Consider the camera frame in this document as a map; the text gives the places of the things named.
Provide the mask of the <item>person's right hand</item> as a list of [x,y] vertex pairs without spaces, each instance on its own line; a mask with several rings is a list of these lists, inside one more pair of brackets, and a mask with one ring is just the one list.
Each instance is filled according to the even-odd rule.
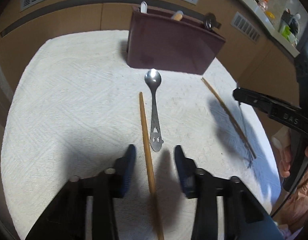
[[[290,176],[291,168],[291,133],[290,129],[283,126],[276,134],[272,136],[272,143],[280,153],[281,161],[278,166],[280,175],[283,178]],[[308,147],[305,150],[305,156],[308,157]],[[308,171],[305,172],[305,179],[308,179]]]

